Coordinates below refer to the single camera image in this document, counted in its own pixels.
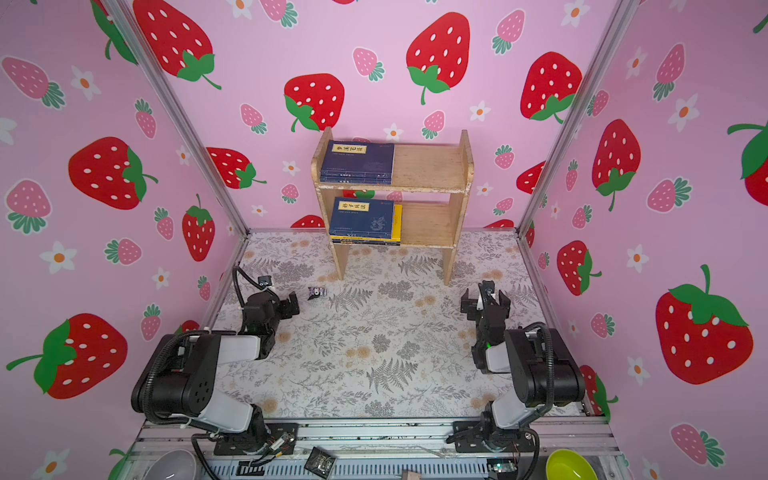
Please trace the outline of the small black electronic module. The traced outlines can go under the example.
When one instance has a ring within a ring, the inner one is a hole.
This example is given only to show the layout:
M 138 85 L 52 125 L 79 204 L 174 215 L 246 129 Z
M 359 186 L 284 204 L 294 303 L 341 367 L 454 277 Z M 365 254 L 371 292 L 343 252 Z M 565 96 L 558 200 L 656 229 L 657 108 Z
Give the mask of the small black electronic module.
M 304 464 L 304 469 L 313 475 L 328 480 L 331 477 L 337 458 L 331 453 L 313 447 Z

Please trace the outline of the lime green bowl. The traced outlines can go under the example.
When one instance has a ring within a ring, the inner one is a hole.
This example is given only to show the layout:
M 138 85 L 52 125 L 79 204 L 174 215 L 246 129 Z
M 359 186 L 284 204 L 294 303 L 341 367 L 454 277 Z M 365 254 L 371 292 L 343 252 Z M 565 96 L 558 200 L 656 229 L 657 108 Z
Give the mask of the lime green bowl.
M 552 452 L 547 459 L 547 480 L 597 480 L 591 464 L 580 454 L 568 449 Z

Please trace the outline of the left aluminium corner post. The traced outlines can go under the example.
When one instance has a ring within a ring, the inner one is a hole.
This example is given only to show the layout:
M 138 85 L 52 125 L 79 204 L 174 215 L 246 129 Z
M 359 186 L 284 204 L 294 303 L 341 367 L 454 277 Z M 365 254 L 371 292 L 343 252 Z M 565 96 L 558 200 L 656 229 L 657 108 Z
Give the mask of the left aluminium corner post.
M 184 145 L 190 151 L 198 169 L 214 192 L 217 201 L 226 212 L 237 235 L 247 238 L 247 226 L 235 202 L 224 186 L 202 140 L 190 122 L 182 103 L 167 80 L 166 73 L 154 57 L 151 47 L 140 31 L 131 8 L 131 1 L 106 0 L 105 7 L 134 53 L 139 66 L 166 110 Z

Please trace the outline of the wooden two-tier shelf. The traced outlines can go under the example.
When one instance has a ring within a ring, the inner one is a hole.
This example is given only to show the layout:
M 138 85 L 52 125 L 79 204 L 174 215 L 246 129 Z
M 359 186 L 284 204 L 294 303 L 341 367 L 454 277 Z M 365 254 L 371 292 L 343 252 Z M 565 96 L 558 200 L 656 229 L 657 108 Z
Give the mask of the wooden two-tier shelf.
M 320 170 L 332 139 L 332 130 L 325 129 L 311 162 L 311 176 L 325 226 L 330 226 L 335 199 L 345 190 L 448 194 L 450 199 L 446 203 L 403 202 L 400 245 L 440 250 L 444 284 L 449 285 L 474 178 L 469 131 L 463 129 L 456 144 L 397 143 L 389 185 L 322 182 Z

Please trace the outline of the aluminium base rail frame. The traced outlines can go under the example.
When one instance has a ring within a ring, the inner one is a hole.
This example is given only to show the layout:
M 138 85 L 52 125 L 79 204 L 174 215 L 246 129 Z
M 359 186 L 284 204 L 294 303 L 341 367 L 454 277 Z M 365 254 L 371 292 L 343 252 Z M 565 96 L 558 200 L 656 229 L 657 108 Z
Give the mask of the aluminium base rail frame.
M 517 446 L 491 451 L 483 443 L 448 443 L 449 435 L 476 424 L 474 418 L 279 418 L 278 429 L 296 425 L 288 452 L 276 459 L 247 455 L 232 447 L 222 455 L 208 439 L 194 441 L 190 429 L 143 427 L 120 473 L 122 479 L 147 479 L 164 455 L 201 451 L 220 479 L 312 479 L 306 468 L 312 453 L 333 458 L 332 479 L 514 479 L 527 473 L 542 479 L 548 457 L 559 450 L 583 456 L 600 479 L 629 479 L 628 461 L 607 423 L 597 417 L 544 417 Z

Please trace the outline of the Kuromi toy figurine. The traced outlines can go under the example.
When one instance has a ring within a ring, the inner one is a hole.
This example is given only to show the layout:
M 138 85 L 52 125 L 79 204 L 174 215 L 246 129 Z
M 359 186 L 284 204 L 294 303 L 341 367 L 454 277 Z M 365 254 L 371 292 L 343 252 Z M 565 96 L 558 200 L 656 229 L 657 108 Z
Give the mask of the Kuromi toy figurine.
M 314 300 L 318 298 L 325 297 L 327 295 L 327 289 L 325 287 L 309 287 L 308 288 L 308 299 Z

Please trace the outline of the grey bowl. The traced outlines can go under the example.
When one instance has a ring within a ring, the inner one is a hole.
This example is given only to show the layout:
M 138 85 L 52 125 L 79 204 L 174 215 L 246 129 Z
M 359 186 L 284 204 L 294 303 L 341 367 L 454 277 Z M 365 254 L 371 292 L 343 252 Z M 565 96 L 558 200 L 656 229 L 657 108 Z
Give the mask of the grey bowl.
M 197 480 L 200 467 L 195 455 L 187 450 L 174 450 L 157 459 L 143 480 Z

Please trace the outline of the yellow cartoon cover book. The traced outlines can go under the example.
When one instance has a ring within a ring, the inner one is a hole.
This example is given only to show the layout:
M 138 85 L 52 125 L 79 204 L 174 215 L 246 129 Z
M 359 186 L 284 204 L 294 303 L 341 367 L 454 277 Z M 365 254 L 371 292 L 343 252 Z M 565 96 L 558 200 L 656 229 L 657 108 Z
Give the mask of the yellow cartoon cover book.
M 361 243 L 361 244 L 379 244 L 379 245 L 399 245 L 401 242 L 402 237 L 402 207 L 395 205 L 395 213 L 394 213 L 394 221 L 393 221 L 393 228 L 392 228 L 392 235 L 391 237 L 397 238 L 399 241 L 395 242 L 374 242 L 374 241 L 339 241 L 339 240 L 331 240 L 334 243 Z

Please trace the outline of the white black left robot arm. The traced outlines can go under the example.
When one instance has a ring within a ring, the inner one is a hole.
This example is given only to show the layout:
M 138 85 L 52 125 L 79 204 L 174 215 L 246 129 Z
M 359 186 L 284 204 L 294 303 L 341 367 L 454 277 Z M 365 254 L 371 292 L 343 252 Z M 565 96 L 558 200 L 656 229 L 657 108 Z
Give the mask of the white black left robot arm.
M 163 336 L 132 391 L 133 410 L 156 425 L 191 425 L 264 443 L 269 429 L 261 408 L 218 390 L 217 369 L 266 359 L 280 322 L 299 314 L 300 306 L 294 292 L 280 299 L 265 290 L 249 296 L 241 312 L 238 332 L 196 330 Z

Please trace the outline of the navy book yellow label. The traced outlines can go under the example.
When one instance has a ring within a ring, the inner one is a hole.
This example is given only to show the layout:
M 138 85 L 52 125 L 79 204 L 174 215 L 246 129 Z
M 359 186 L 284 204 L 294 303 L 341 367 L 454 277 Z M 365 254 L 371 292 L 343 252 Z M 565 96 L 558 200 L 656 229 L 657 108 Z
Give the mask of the navy book yellow label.
M 390 176 L 381 175 L 320 175 L 321 183 L 344 183 L 344 184 L 367 184 L 367 185 L 390 185 L 392 179 Z

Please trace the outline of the right aluminium corner post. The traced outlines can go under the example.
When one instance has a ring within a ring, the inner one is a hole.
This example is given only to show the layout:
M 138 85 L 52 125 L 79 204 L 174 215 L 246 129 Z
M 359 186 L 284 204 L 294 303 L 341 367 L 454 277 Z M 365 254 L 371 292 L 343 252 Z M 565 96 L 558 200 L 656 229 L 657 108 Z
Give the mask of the right aluminium corner post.
M 616 3 L 602 39 L 597 44 L 589 67 L 584 74 L 581 87 L 576 94 L 573 104 L 568 109 L 568 115 L 556 137 L 550 155 L 544 164 L 544 168 L 534 189 L 534 194 L 531 197 L 529 205 L 521 220 L 521 225 L 517 228 L 519 238 L 525 236 L 531 222 L 534 220 L 543 196 L 547 192 L 549 184 L 552 182 L 552 178 L 557 172 L 558 164 L 565 156 L 574 139 L 577 128 L 583 121 L 588 101 L 600 86 L 605 72 L 615 55 L 617 48 L 620 46 L 639 4 L 640 2 L 638 0 L 622 0 Z

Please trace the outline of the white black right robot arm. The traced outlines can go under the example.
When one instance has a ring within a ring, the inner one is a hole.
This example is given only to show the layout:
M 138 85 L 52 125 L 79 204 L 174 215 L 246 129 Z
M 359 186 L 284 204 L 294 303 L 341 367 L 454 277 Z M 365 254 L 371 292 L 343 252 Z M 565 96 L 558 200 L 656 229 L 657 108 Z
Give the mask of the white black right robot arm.
M 582 401 L 586 393 L 584 377 L 556 329 L 543 322 L 507 327 L 511 300 L 492 281 L 478 289 L 478 298 L 465 292 L 460 301 L 460 311 L 475 324 L 474 365 L 484 374 L 510 375 L 513 385 L 489 402 L 477 421 L 453 424 L 446 441 L 462 453 L 505 451 L 529 441 L 534 421 L 555 406 Z

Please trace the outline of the aluminium corner post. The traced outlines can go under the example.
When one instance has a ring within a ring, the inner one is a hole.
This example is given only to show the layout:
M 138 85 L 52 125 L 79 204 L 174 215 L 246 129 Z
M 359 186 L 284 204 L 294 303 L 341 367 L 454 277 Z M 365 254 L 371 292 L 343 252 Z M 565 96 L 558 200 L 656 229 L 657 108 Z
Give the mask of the aluminium corner post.
M 167 80 L 166 73 L 154 57 L 151 47 L 140 31 L 131 8 L 131 1 L 106 0 L 105 7 L 134 53 L 139 66 L 166 110 L 184 145 L 190 151 L 198 169 L 214 192 L 217 201 L 226 212 L 237 235 L 247 238 L 247 226 L 235 202 L 224 186 L 202 140 L 190 122 L 182 103 Z
M 568 109 L 568 115 L 556 137 L 550 155 L 544 164 L 544 168 L 534 189 L 534 194 L 531 197 L 529 205 L 521 220 L 521 225 L 517 228 L 519 238 L 525 236 L 531 222 L 534 220 L 543 196 L 547 192 L 549 184 L 552 182 L 552 178 L 557 172 L 558 164 L 565 156 L 574 139 L 577 128 L 583 121 L 588 101 L 600 86 L 605 72 L 615 55 L 617 48 L 620 46 L 639 4 L 640 2 L 638 0 L 622 0 L 616 3 L 602 39 L 597 44 L 589 67 L 584 74 L 581 87 L 576 94 L 573 104 Z

